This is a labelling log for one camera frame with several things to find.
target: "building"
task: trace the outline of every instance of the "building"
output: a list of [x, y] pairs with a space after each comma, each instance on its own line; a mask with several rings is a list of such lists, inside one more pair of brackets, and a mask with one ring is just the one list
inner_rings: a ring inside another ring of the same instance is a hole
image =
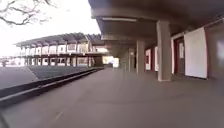
[[21, 63], [24, 65], [102, 66], [98, 52], [104, 46], [100, 35], [70, 33], [19, 42]]

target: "white wall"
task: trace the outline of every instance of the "white wall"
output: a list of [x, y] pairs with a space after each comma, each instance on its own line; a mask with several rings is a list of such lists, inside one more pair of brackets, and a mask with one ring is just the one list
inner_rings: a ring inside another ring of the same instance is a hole
[[155, 52], [155, 71], [159, 71], [159, 58], [158, 58], [158, 46], [154, 48]]
[[56, 54], [56, 46], [50, 46], [49, 54]]
[[66, 46], [65, 45], [58, 45], [58, 53], [65, 53]]
[[184, 35], [185, 75], [207, 78], [207, 46], [204, 28]]
[[48, 54], [48, 46], [44, 46], [42, 48], [42, 54], [47, 55]]
[[172, 73], [174, 74], [175, 58], [174, 58], [174, 38], [171, 39], [171, 49], [172, 49]]
[[146, 50], [145, 55], [149, 57], [149, 62], [146, 62], [146, 70], [151, 70], [151, 49]]

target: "concrete floor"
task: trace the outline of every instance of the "concrete floor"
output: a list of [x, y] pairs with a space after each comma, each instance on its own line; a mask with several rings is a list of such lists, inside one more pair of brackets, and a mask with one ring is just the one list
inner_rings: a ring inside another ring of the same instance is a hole
[[27, 67], [0, 67], [0, 89], [36, 80], [38, 78]]
[[0, 67], [0, 89], [86, 70], [87, 67], [28, 66]]
[[3, 111], [11, 128], [223, 128], [224, 84], [105, 69]]

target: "covered walkway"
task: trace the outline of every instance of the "covered walkway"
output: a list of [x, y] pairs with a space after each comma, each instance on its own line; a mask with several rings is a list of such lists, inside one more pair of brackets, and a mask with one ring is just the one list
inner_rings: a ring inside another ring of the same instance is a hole
[[223, 128], [222, 82], [105, 69], [4, 111], [11, 128]]

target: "tree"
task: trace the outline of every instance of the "tree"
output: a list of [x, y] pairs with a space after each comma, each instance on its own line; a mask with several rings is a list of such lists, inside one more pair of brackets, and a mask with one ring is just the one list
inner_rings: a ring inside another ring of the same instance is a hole
[[0, 0], [0, 21], [8, 25], [26, 25], [49, 19], [41, 6], [51, 5], [50, 0]]

